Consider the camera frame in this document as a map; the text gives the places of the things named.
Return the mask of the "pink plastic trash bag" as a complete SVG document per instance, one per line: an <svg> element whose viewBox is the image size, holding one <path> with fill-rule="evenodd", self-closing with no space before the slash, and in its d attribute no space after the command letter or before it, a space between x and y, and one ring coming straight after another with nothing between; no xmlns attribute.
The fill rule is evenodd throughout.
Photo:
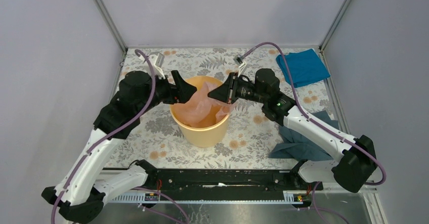
<svg viewBox="0 0 429 224"><path fill-rule="evenodd" d="M204 82L187 103L175 104L172 110L177 120L189 127L206 128L229 115L235 105L225 104L207 96L216 87L214 83Z"/></svg>

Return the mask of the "yellow trash bin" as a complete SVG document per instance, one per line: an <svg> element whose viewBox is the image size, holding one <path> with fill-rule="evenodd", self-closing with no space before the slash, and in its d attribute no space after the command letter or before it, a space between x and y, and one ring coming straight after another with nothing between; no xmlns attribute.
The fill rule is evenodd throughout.
<svg viewBox="0 0 429 224"><path fill-rule="evenodd" d="M171 105L171 115L189 143L201 148L213 147L226 135L229 116L235 105L207 96L208 92L222 84L214 77L195 76L186 79L186 82L195 86L197 92L190 101Z"/></svg>

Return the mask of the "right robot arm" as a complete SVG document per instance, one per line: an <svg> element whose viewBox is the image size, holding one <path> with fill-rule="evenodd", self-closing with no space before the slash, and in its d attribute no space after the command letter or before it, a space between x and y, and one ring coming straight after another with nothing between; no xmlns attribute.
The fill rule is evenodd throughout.
<svg viewBox="0 0 429 224"><path fill-rule="evenodd" d="M280 91L280 81L272 69L259 69L255 80L237 72L207 94L209 98L233 104L244 99L262 104L263 114L280 126L294 130L322 148L332 160L302 160L290 176L298 190L313 182L336 182L343 189L357 193L377 168L373 141L344 133L300 109L297 102Z"/></svg>

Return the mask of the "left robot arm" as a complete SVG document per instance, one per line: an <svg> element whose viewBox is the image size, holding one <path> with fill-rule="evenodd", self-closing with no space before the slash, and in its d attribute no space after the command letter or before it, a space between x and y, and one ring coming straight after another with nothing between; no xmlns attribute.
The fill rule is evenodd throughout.
<svg viewBox="0 0 429 224"><path fill-rule="evenodd" d="M96 178L110 156L140 124L140 117L159 104L188 102L197 88L172 71L173 83L166 76L144 71L129 72L119 90L102 108L90 138L67 176L56 186L47 187L42 197L53 206L53 213L74 223L89 223L110 200L137 188L158 188L155 167L140 160L128 170L108 180Z"/></svg>

